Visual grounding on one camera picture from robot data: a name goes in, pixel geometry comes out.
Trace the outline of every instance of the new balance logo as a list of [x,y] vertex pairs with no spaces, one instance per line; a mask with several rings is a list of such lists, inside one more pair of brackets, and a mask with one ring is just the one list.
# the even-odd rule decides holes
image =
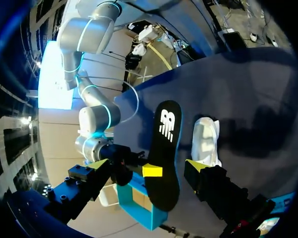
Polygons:
[[160,122],[163,125],[159,127],[159,132],[161,132],[162,135],[164,135],[170,142],[172,142],[173,134],[171,132],[174,130],[174,114],[168,112],[166,109],[163,109],[161,112]]

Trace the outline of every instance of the screw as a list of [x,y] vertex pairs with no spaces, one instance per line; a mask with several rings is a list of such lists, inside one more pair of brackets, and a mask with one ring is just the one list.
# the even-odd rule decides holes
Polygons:
[[70,182],[70,177],[65,177],[64,182],[66,182],[66,184],[68,184]]
[[51,187],[46,189],[47,193],[48,193],[48,199],[51,201],[54,199],[55,197],[55,193],[54,193],[54,189],[52,189]]
[[68,197],[67,197],[66,195],[61,195],[61,196],[60,196],[60,199],[61,199],[61,202],[62,202],[62,203],[68,201]]
[[80,187],[80,186],[81,186],[81,181],[80,181],[80,180],[77,180],[77,181],[76,181],[76,185],[77,185],[78,187]]

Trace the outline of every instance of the blue surface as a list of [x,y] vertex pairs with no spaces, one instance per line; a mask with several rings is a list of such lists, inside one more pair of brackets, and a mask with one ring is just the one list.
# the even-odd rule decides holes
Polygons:
[[[247,49],[187,63],[139,86],[137,115],[114,128],[115,143],[148,155],[154,111],[174,100],[183,111],[182,136],[176,160],[180,197],[168,213],[168,226],[219,237],[225,228],[208,205],[199,202],[183,177],[190,158],[194,123],[202,116],[220,121],[218,153],[227,176],[246,187],[249,198],[268,198],[295,190],[298,180],[298,63],[275,48]],[[132,115],[131,90],[115,99],[121,117]]]
[[154,230],[167,220],[168,213],[151,205],[151,212],[133,201],[133,188],[147,196],[143,186],[144,178],[134,173],[133,179],[126,186],[117,186],[119,205],[137,222],[149,230]]

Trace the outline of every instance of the ceiling light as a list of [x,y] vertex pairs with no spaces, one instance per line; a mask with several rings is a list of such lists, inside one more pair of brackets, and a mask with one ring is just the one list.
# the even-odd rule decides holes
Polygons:
[[44,50],[38,87],[39,108],[72,109],[74,89],[67,90],[62,52],[56,41],[49,41]]
[[31,177],[31,180],[32,181],[35,181],[36,179],[38,178],[38,174],[37,173],[34,173]]

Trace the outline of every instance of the floor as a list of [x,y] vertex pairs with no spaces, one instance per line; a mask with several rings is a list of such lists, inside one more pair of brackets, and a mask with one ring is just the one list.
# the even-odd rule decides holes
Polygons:
[[[159,32],[158,38],[152,42],[152,46],[166,59],[166,61],[170,64],[172,68],[176,68],[177,65],[177,57],[176,53],[173,49],[167,47],[163,42],[159,41],[162,31]],[[143,56],[138,68],[137,72],[141,75],[145,73],[145,67],[147,67],[146,75],[152,75],[153,77],[160,75],[164,72],[168,71],[167,66],[163,63],[163,61],[159,58],[159,56],[150,48],[147,48],[146,54]],[[137,78],[137,76],[130,76],[129,81],[133,86],[137,86],[143,82],[142,78]]]
[[[246,0],[241,0],[244,8],[246,8]],[[241,34],[241,37],[246,42],[247,46],[252,47],[269,47],[272,46],[267,42],[267,39],[264,39],[263,35],[265,34],[265,20],[263,18],[259,19],[260,28],[263,30],[262,36],[259,36],[258,42],[254,43],[250,41],[249,31],[248,31],[248,18],[247,11],[243,9],[229,9],[225,5],[212,5],[211,9],[216,15],[220,25],[225,29],[224,19],[226,19],[228,28],[233,28],[235,31],[238,31]],[[287,37],[284,35],[279,26],[273,22],[272,31],[275,34],[276,41],[281,48],[286,50],[291,49],[291,45],[287,40]],[[152,43],[152,46],[155,47],[168,61],[172,68],[176,68],[177,57],[174,53],[174,50],[168,48],[163,42],[158,41],[163,31],[160,30],[159,37]],[[168,71],[165,64],[162,60],[149,48],[147,48],[147,53],[143,56],[143,59],[140,62],[140,65],[137,69],[137,72],[141,75],[145,72],[145,67],[147,67],[146,75],[157,76],[166,71]],[[132,85],[137,86],[143,82],[142,78],[137,78],[137,76],[130,76],[129,81]]]
[[[241,0],[244,8],[246,9],[246,0]],[[262,35],[259,36],[259,39],[256,43],[250,41],[249,31],[248,31],[248,18],[247,18],[247,11],[243,9],[228,9],[227,6],[220,4],[220,5],[212,5],[211,10],[216,15],[217,20],[219,21],[220,25],[223,29],[225,29],[225,19],[228,24],[228,28],[233,28],[235,31],[238,31],[241,34],[241,37],[244,39],[248,47],[268,47],[272,46],[267,42],[267,39],[264,39],[265,35],[265,20],[264,18],[258,19],[260,29],[262,29]],[[282,30],[279,26],[273,21],[271,24],[271,30],[275,35],[276,42],[278,43],[279,47],[284,49],[289,49],[290,43],[287,37],[284,35]]]

